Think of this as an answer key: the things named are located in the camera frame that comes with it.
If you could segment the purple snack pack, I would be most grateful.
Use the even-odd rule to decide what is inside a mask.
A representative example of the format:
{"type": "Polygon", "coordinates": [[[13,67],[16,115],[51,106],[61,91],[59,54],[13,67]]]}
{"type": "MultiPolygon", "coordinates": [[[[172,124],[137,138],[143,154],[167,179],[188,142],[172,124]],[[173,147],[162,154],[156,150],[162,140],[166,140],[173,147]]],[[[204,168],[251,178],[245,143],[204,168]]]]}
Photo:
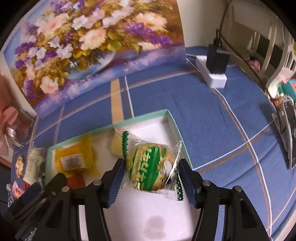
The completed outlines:
{"type": "Polygon", "coordinates": [[[26,190],[30,188],[30,184],[27,182],[24,182],[25,187],[22,188],[16,181],[13,182],[13,184],[9,183],[6,185],[6,190],[8,192],[8,207],[10,207],[13,202],[17,199],[19,199],[26,190]]]}

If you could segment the small red snack pack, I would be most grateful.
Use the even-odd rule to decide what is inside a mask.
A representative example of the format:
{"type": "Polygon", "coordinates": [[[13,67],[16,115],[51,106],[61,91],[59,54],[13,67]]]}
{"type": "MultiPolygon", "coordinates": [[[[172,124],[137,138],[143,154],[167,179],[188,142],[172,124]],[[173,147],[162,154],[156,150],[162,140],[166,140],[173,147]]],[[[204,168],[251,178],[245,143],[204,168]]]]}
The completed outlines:
{"type": "Polygon", "coordinates": [[[67,184],[71,189],[86,187],[84,177],[81,174],[75,174],[67,178],[67,184]]]}

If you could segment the cream white snack pack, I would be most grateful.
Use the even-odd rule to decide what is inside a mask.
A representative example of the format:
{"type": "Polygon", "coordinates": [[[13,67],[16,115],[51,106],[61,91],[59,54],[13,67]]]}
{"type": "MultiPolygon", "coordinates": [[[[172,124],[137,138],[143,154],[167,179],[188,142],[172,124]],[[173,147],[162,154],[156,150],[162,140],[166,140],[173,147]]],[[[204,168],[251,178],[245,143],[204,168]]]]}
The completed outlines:
{"type": "Polygon", "coordinates": [[[33,148],[27,155],[27,164],[23,181],[28,185],[41,182],[44,173],[44,164],[46,161],[46,148],[33,148]]]}

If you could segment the orange white candy pack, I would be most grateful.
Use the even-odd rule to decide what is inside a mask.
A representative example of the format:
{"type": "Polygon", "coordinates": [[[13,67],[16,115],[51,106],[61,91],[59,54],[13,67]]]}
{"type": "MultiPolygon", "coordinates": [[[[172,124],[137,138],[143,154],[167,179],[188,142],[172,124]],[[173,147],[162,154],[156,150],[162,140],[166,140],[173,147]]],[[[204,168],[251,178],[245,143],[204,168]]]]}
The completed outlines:
{"type": "Polygon", "coordinates": [[[24,159],[23,156],[18,156],[15,164],[16,168],[16,176],[18,178],[21,178],[23,175],[23,168],[24,168],[24,159]]]}

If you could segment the green white cookie pack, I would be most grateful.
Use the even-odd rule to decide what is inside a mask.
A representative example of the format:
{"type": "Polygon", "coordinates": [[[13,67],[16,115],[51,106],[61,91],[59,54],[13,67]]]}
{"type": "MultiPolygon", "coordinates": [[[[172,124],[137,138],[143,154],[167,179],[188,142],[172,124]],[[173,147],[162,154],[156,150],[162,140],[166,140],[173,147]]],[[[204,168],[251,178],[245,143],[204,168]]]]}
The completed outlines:
{"type": "Polygon", "coordinates": [[[129,131],[121,134],[125,169],[134,189],[162,194],[174,201],[184,200],[184,191],[178,174],[182,141],[173,148],[144,141],[129,131]]]}

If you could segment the yellow wrapped pastry pack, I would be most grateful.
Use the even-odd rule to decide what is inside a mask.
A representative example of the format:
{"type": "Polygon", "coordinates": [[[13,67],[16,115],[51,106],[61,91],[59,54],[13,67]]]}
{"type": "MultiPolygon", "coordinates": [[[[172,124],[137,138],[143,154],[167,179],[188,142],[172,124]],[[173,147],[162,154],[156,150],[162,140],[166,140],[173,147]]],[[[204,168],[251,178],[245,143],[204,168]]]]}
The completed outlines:
{"type": "Polygon", "coordinates": [[[91,138],[82,138],[69,147],[57,148],[54,160],[57,172],[67,178],[76,174],[99,175],[91,138]]]}

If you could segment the white tray with teal rim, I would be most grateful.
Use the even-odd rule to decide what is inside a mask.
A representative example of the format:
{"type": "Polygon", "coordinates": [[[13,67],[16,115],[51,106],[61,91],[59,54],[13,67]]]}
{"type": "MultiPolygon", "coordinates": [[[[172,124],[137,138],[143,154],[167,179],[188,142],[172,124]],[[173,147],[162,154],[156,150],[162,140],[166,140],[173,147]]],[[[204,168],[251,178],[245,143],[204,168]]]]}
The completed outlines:
{"type": "MultiPolygon", "coordinates": [[[[107,187],[107,181],[103,181],[103,173],[108,174],[115,167],[118,156],[111,152],[111,140],[114,135],[114,127],[131,131],[137,137],[146,141],[165,144],[170,148],[181,140],[182,137],[168,110],[155,111],[153,113],[131,118],[115,125],[105,126],[86,133],[91,135],[96,156],[96,168],[99,175],[84,174],[85,184],[103,191],[107,187]]],[[[46,182],[57,173],[54,167],[54,156],[59,147],[70,147],[77,143],[83,135],[71,138],[49,148],[46,161],[46,182]]],[[[198,221],[199,210],[196,210],[186,197],[181,185],[183,198],[177,201],[177,186],[171,190],[165,189],[157,192],[139,191],[128,182],[127,175],[121,179],[114,178],[116,189],[112,193],[107,191],[109,197],[115,194],[116,199],[109,208],[100,211],[104,214],[106,225],[103,228],[96,225],[98,235],[109,232],[109,240],[191,240],[198,221]]],[[[87,231],[86,204],[80,204],[78,208],[78,238],[91,240],[87,231]]]]}

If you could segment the blue plaid tablecloth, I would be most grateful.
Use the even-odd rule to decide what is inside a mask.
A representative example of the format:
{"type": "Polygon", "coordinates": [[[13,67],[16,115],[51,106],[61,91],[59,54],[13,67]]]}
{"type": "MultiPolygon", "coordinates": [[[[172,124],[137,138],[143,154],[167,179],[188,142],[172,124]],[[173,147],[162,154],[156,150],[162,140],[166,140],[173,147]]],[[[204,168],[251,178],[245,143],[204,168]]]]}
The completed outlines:
{"type": "Polygon", "coordinates": [[[226,76],[223,89],[211,89],[193,61],[182,60],[100,85],[38,120],[13,159],[32,147],[53,156],[60,144],[91,133],[96,174],[84,176],[89,184],[117,160],[110,150],[115,123],[149,142],[174,147],[182,140],[192,169],[219,187],[241,186],[270,239],[279,240],[295,223],[295,170],[263,91],[238,66],[226,76]]]}

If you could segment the pale yellow wrapped ball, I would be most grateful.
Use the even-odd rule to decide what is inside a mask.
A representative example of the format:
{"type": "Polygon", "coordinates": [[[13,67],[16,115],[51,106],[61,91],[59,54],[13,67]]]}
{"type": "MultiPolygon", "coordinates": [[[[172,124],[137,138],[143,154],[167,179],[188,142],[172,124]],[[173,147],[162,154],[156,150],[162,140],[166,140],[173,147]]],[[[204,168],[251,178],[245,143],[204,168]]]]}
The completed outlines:
{"type": "Polygon", "coordinates": [[[122,151],[122,135],[123,132],[119,131],[117,129],[114,130],[114,135],[111,141],[111,152],[112,154],[116,156],[123,156],[122,151]]]}

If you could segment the pink flower bouquet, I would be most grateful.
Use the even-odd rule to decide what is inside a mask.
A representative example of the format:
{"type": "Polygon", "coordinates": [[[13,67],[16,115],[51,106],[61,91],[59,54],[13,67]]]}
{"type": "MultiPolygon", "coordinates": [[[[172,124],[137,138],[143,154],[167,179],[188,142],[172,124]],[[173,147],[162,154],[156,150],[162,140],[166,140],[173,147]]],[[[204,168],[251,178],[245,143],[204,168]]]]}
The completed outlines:
{"type": "Polygon", "coordinates": [[[13,100],[6,79],[1,76],[1,155],[8,156],[10,149],[16,145],[23,146],[29,139],[34,118],[13,100]]]}

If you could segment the black magazine holder stand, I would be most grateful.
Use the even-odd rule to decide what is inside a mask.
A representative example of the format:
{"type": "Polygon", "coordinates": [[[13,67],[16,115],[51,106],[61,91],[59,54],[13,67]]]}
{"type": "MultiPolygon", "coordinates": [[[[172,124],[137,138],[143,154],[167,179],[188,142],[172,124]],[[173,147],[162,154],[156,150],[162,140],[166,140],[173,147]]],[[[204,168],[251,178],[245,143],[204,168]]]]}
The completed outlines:
{"type": "Polygon", "coordinates": [[[288,168],[295,168],[295,108],[293,99],[285,95],[278,105],[277,113],[271,114],[287,152],[288,168]]]}

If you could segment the black power adapter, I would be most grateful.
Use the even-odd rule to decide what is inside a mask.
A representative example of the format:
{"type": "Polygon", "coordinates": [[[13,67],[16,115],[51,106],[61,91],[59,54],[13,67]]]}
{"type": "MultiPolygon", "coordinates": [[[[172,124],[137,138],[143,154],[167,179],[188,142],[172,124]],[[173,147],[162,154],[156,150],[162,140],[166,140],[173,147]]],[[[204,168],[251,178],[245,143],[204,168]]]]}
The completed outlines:
{"type": "Polygon", "coordinates": [[[224,74],[230,59],[230,52],[223,48],[220,30],[216,30],[216,37],[208,45],[206,67],[211,74],[224,74]]]}

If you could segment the floral painting canvas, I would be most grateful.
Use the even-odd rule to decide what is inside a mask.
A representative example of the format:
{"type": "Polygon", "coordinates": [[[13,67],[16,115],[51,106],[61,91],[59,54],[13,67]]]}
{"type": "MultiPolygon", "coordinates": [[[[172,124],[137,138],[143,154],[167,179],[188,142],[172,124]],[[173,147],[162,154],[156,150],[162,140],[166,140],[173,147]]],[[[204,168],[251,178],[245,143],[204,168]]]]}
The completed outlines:
{"type": "Polygon", "coordinates": [[[185,56],[176,1],[1,1],[1,25],[7,73],[41,118],[185,56]]]}

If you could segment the white shelf unit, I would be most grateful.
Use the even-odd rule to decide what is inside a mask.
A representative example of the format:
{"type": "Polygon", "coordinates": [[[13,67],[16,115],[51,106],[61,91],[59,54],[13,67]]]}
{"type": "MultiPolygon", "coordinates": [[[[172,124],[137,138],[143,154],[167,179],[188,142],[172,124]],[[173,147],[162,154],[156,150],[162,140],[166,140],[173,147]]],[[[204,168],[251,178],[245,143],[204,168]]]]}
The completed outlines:
{"type": "Polygon", "coordinates": [[[227,1],[223,35],[245,60],[259,62],[257,82],[275,98],[279,83],[295,77],[295,39],[263,1],[227,1]]]}

